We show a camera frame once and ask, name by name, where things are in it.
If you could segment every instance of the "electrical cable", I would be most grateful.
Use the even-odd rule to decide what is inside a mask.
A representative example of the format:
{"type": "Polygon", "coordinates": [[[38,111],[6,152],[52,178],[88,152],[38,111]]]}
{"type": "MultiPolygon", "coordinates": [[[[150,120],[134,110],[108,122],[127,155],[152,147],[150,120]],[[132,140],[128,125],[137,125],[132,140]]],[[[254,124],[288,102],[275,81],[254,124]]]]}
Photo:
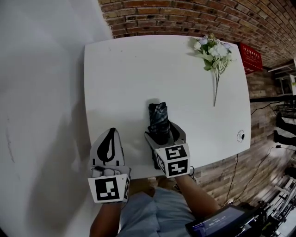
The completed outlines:
{"type": "Polygon", "coordinates": [[[234,175],[232,176],[232,181],[231,181],[231,184],[230,184],[230,187],[229,187],[229,190],[228,190],[227,196],[226,196],[226,203],[224,204],[224,206],[228,203],[228,195],[229,195],[229,193],[230,193],[231,186],[232,186],[232,183],[233,183],[233,179],[234,179],[234,177],[235,177],[236,166],[237,166],[237,163],[239,162],[239,154],[236,154],[236,157],[237,157],[237,160],[236,160],[236,164],[235,164],[235,168],[234,168],[234,175]]]}
{"type": "MultiPolygon", "coordinates": [[[[277,145],[276,148],[284,148],[284,149],[286,149],[286,150],[292,150],[292,151],[296,152],[296,150],[293,150],[293,149],[290,149],[290,148],[281,147],[281,145],[277,145]]],[[[295,160],[295,159],[293,158],[293,155],[294,155],[294,153],[292,153],[291,158],[289,159],[289,162],[290,162],[291,160],[295,160]]]]}
{"type": "Polygon", "coordinates": [[[255,110],[251,113],[251,115],[252,115],[253,113],[255,113],[256,110],[264,109],[264,108],[268,107],[268,106],[271,105],[271,104],[278,104],[278,103],[280,103],[280,102],[281,102],[281,101],[279,101],[279,102],[272,102],[272,103],[268,104],[267,106],[264,106],[263,108],[255,109],[255,110]]]}
{"type": "Polygon", "coordinates": [[[193,169],[193,172],[192,172],[192,174],[189,174],[189,176],[194,180],[194,182],[196,182],[197,184],[198,184],[198,180],[197,180],[197,178],[196,177],[194,177],[194,172],[195,172],[195,169],[194,169],[194,167],[191,165],[190,167],[192,167],[192,169],[193,169]]]}
{"type": "Polygon", "coordinates": [[[270,152],[272,150],[272,148],[276,148],[275,146],[271,147],[268,154],[261,160],[261,162],[259,163],[259,166],[257,167],[257,170],[256,172],[254,173],[253,177],[250,179],[250,181],[247,183],[247,185],[245,186],[244,190],[242,191],[242,193],[233,201],[233,202],[236,202],[240,197],[241,195],[244,193],[244,191],[246,190],[246,188],[248,187],[249,183],[253,180],[253,178],[256,176],[258,170],[259,170],[259,167],[260,165],[263,163],[263,161],[270,155],[270,152]]]}

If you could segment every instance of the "screen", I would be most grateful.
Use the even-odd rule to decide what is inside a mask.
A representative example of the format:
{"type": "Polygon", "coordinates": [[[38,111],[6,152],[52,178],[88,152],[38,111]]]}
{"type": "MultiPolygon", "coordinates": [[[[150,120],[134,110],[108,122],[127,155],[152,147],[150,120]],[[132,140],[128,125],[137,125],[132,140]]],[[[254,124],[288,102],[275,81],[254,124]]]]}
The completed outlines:
{"type": "Polygon", "coordinates": [[[223,212],[218,213],[217,215],[205,220],[198,225],[193,226],[192,228],[197,236],[205,237],[227,226],[244,213],[244,211],[229,207],[223,212]]]}

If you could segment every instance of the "white flower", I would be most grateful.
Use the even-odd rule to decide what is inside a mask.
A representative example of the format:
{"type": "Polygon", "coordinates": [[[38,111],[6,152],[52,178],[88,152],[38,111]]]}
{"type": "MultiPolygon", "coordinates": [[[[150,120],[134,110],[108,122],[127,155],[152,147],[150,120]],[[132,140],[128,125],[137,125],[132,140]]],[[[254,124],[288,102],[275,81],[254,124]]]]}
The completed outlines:
{"type": "Polygon", "coordinates": [[[226,56],[226,58],[229,61],[232,61],[233,60],[233,57],[232,57],[232,54],[231,53],[228,53],[227,56],[226,56]]]}
{"type": "Polygon", "coordinates": [[[204,44],[207,44],[208,43],[208,39],[203,37],[199,40],[200,44],[204,45],[204,44]]]}
{"type": "Polygon", "coordinates": [[[223,45],[224,45],[224,47],[225,47],[226,49],[228,49],[228,50],[230,49],[230,44],[228,44],[228,43],[224,43],[223,45]]]}
{"type": "Polygon", "coordinates": [[[209,53],[214,57],[225,57],[228,52],[222,44],[217,44],[210,48],[209,53]]]}
{"type": "Polygon", "coordinates": [[[194,45],[194,49],[195,49],[195,50],[199,50],[201,46],[202,46],[202,45],[201,45],[198,41],[196,41],[196,43],[195,43],[195,45],[194,45]]]}

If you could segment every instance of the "white round device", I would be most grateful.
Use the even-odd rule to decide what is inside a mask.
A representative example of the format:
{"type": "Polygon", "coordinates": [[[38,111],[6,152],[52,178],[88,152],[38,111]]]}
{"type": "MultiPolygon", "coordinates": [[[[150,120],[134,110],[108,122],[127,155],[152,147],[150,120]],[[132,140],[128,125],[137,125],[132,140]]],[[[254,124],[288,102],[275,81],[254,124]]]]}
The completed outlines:
{"type": "Polygon", "coordinates": [[[241,143],[245,139],[245,132],[243,130],[240,130],[237,134],[237,141],[241,143]]]}

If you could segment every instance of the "person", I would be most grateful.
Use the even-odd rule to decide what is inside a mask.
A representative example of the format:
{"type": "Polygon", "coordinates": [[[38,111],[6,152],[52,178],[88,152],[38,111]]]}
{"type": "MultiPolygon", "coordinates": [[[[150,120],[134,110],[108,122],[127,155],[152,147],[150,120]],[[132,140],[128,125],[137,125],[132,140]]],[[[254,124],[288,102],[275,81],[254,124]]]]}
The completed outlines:
{"type": "MultiPolygon", "coordinates": [[[[280,114],[277,115],[277,127],[296,135],[296,125],[286,123],[280,114]]],[[[276,143],[296,146],[296,137],[284,137],[279,135],[278,131],[274,131],[273,140],[276,143]]]]}
{"type": "Polygon", "coordinates": [[[90,237],[190,236],[185,224],[212,215],[220,207],[189,175],[175,180],[182,195],[167,189],[173,181],[164,176],[158,177],[158,187],[147,185],[145,192],[133,191],[133,187],[144,187],[132,181],[126,205],[103,204],[90,228],[90,237]]]}

